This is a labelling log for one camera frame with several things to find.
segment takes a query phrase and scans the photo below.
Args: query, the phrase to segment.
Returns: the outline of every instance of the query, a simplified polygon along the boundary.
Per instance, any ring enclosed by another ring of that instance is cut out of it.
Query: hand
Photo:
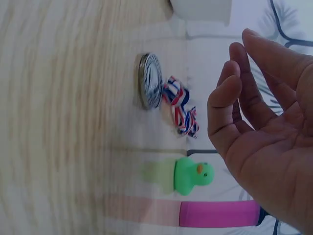
[[[208,100],[208,134],[231,174],[265,210],[313,233],[313,57],[254,31],[233,43]],[[263,101],[247,53],[282,106]],[[242,120],[240,109],[253,126]]]

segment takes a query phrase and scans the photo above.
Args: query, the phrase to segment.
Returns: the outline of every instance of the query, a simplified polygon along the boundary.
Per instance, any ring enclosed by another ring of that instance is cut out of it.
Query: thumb
[[[248,54],[263,73],[268,73],[296,91],[306,119],[306,130],[313,136],[313,56],[290,50],[245,29],[243,42]]]
[[[261,37],[250,29],[243,31],[247,53],[263,72],[285,82],[296,90],[299,80],[313,69],[313,57],[290,50]]]

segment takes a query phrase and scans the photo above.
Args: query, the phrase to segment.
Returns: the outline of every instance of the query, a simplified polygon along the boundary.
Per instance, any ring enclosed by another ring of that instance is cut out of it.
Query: toy
[[[268,213],[255,201],[182,202],[179,226],[233,228],[258,226]]]
[[[190,158],[177,160],[174,171],[174,189],[181,195],[188,195],[194,185],[205,186],[212,183],[214,169],[208,163],[194,163]]]

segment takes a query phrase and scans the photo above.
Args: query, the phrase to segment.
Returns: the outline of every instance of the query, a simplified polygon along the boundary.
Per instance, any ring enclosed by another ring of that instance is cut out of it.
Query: finger
[[[241,135],[232,117],[233,103],[240,95],[241,86],[240,78],[232,75],[208,99],[208,135],[223,157]]]
[[[279,81],[267,72],[263,72],[263,76],[268,88],[273,93],[274,97],[277,99],[284,111],[290,108],[290,106],[297,101],[295,91],[286,83]]]
[[[230,59],[236,61],[241,70],[242,91],[239,97],[241,109],[251,125],[259,130],[277,115],[263,101],[251,73],[245,48],[240,43],[233,43],[229,47],[229,54]]]
[[[229,60],[224,64],[217,86],[221,85],[225,81],[225,79],[232,75],[240,77],[240,67],[237,62]],[[245,133],[247,131],[253,130],[245,121],[243,121],[241,117],[238,99],[233,104],[233,122],[237,126],[240,133]]]
[[[313,70],[313,57],[299,54],[245,29],[243,42],[248,54],[262,71],[281,79],[296,90],[299,79]]]
[[[228,77],[232,75],[240,77],[240,67],[237,62],[229,60],[224,64],[220,79],[217,82],[217,87],[220,86]]]

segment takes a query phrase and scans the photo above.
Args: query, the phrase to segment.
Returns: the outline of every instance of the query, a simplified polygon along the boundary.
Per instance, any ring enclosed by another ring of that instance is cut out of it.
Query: green rubber duck
[[[181,195],[188,195],[194,185],[209,185],[213,179],[214,169],[208,163],[194,163],[188,157],[183,157],[176,161],[174,188]]]

